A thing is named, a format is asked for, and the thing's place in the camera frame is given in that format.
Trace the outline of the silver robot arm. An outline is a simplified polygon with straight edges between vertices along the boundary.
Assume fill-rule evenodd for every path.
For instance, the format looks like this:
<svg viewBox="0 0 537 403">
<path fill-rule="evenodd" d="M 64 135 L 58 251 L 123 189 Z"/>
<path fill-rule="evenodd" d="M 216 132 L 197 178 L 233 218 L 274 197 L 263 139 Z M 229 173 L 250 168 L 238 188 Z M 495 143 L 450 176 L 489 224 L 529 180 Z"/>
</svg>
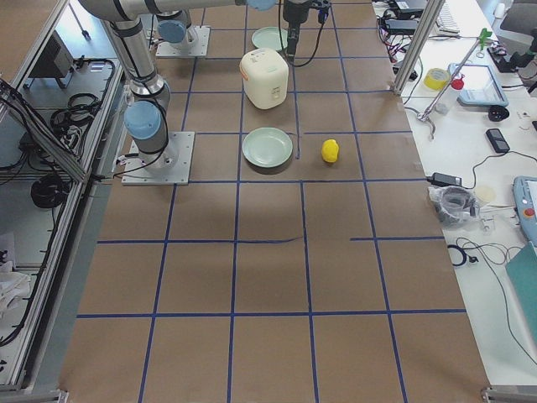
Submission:
<svg viewBox="0 0 537 403">
<path fill-rule="evenodd" d="M 188 11 L 158 14 L 157 20 L 160 38 L 172 47 L 188 50 L 197 41 L 197 33 Z"/>
<path fill-rule="evenodd" d="M 179 11 L 230 5 L 266 11 L 275 1 L 82 1 L 82 7 L 99 18 L 107 31 L 134 97 L 124 113 L 125 127 L 138 147 L 141 165 L 125 170 L 123 181 L 134 185 L 186 184 L 194 134 L 171 132 L 167 123 L 170 89 L 149 53 L 140 17 L 144 14 L 174 17 Z"/>
</svg>

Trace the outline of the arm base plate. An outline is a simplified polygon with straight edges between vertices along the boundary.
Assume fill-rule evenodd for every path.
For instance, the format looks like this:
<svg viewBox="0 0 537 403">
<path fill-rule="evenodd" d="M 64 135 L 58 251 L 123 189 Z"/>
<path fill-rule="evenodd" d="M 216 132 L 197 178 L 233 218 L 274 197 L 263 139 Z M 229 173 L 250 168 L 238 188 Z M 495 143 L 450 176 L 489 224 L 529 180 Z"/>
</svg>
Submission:
<svg viewBox="0 0 537 403">
<path fill-rule="evenodd" d="M 206 25 L 191 25 L 162 22 L 158 27 L 160 42 L 157 46 L 158 58 L 205 57 L 208 51 L 211 28 Z"/>
<path fill-rule="evenodd" d="M 125 186 L 164 186 L 189 184 L 190 167 L 195 144 L 194 132 L 169 132 L 169 143 L 163 154 L 151 164 L 149 155 L 140 154 L 138 146 L 131 141 L 130 153 L 138 154 L 125 165 L 127 174 L 122 175 Z"/>
</svg>

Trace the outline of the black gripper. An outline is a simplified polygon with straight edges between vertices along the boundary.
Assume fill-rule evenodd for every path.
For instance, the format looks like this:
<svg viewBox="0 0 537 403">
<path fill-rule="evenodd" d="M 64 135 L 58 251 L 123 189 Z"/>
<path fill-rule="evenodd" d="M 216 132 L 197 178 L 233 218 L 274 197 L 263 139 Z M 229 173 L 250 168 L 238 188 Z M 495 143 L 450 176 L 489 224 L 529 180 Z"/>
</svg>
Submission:
<svg viewBox="0 0 537 403">
<path fill-rule="evenodd" d="M 324 24 L 331 10 L 329 0 L 284 0 L 283 18 L 288 23 L 286 55 L 288 60 L 293 60 L 299 42 L 299 27 L 304 24 L 311 9 L 317 11 L 317 21 Z"/>
</svg>

